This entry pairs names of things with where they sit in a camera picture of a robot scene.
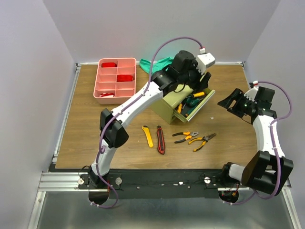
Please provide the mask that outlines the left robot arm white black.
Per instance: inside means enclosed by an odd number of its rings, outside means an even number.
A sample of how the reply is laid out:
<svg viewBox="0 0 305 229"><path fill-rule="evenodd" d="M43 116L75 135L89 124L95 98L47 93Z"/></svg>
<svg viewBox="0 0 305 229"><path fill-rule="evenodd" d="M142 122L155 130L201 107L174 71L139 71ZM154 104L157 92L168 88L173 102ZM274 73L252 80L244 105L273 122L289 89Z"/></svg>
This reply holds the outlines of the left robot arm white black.
<svg viewBox="0 0 305 229"><path fill-rule="evenodd" d="M105 185L105 175L109 173L116 150L129 138L126 127L138 114L176 90L180 84L198 92L207 88L209 77L206 70L214 64L215 58L204 49L197 56L188 51L179 51L171 64L155 71L143 88L130 99L112 110L102 110L99 150L88 170L89 183L94 188Z"/></svg>

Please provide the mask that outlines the green stubby screwdriver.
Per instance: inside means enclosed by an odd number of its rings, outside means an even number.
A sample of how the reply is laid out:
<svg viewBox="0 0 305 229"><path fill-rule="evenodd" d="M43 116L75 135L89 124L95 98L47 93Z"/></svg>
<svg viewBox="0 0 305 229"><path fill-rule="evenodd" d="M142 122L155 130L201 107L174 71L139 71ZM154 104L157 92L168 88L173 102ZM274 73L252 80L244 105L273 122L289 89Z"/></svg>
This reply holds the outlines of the green stubby screwdriver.
<svg viewBox="0 0 305 229"><path fill-rule="evenodd" d="M187 104L189 107L196 107L201 101L202 101L202 99L191 99L191 100L188 100L188 101L186 102L186 104Z"/></svg>
<svg viewBox="0 0 305 229"><path fill-rule="evenodd" d="M185 98L184 102L187 104L187 103L190 103L192 100L193 100L193 97L188 96L188 97Z"/></svg>

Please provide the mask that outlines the needle nose pliers orange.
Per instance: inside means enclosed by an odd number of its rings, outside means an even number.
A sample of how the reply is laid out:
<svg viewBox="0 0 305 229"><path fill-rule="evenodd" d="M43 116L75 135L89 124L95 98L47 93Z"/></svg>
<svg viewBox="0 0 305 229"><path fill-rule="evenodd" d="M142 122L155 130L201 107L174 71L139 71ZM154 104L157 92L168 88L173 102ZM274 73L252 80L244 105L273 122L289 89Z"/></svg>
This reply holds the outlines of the needle nose pliers orange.
<svg viewBox="0 0 305 229"><path fill-rule="evenodd" d="M188 144L190 145L190 144L192 144L192 143L194 143L194 142L196 142L196 141L201 141L202 143L201 143L201 145L198 147L198 148L195 148L193 151L194 152L197 152L197 151L199 151L200 149L202 149L203 147L204 147L204 145L210 140L210 139L212 139L213 137L215 137L216 136L216 133L213 133L213 134L210 134L210 135L207 135L207 136L204 136L204 137L198 137L198 138L195 138L195 139L193 139L193 140L190 140L189 142L188 142Z"/></svg>

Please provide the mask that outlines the yellow tester screwdriver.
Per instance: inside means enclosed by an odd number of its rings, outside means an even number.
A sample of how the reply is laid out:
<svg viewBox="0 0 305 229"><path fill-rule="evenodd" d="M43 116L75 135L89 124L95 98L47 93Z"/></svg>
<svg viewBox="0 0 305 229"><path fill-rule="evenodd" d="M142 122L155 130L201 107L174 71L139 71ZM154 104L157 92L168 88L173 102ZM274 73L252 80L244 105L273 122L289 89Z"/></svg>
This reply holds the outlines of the yellow tester screwdriver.
<svg viewBox="0 0 305 229"><path fill-rule="evenodd" d="M198 92L198 93L192 94L192 98L198 98L198 97L202 97L204 95L205 95L205 92Z"/></svg>

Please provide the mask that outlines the long green screwdriver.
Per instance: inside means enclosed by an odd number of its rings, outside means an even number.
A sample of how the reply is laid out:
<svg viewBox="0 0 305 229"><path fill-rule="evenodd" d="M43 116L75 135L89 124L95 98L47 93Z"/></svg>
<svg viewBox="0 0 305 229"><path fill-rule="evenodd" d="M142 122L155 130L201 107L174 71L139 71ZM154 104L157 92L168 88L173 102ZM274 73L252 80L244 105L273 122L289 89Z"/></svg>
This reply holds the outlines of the long green screwdriver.
<svg viewBox="0 0 305 229"><path fill-rule="evenodd" d="M190 108L186 113L185 113L185 117L188 117L189 114L195 109L195 107Z"/></svg>

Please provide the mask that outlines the olive green drawer cabinet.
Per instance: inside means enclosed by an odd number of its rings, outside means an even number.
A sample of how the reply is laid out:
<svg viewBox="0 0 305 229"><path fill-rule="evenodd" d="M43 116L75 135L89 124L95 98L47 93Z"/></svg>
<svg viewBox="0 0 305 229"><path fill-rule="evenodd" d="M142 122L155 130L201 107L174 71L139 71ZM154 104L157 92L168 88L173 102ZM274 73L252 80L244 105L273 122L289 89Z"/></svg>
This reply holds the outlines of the olive green drawer cabinet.
<svg viewBox="0 0 305 229"><path fill-rule="evenodd" d="M188 117L185 117L185 113L191 107L184 105L184 100L186 97L190 96L192 92L193 89L191 89L189 86L186 86L181 92L178 93L170 92L161 100L153 103L150 108L168 124L171 124L175 118L179 119L183 123L189 122L215 94L214 89L204 89L203 92L205 92L205 95L201 97L202 101L195 107L195 109L189 114ZM183 104L183 107L181 113L179 114L177 109L180 103Z"/></svg>

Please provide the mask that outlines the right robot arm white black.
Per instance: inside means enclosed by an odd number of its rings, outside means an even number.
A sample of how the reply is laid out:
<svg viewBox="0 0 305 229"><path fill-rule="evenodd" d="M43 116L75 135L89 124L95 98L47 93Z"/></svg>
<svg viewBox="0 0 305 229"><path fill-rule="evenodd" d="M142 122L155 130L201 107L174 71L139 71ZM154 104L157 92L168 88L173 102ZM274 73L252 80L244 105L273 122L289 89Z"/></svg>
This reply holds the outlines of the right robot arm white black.
<svg viewBox="0 0 305 229"><path fill-rule="evenodd" d="M279 194L294 164L285 157L278 135L276 111L271 109L273 89L253 86L244 93L236 88L227 98L218 103L239 118L250 116L256 134L257 153L246 166L228 162L219 175L220 183L230 187L236 181L263 192L267 197Z"/></svg>

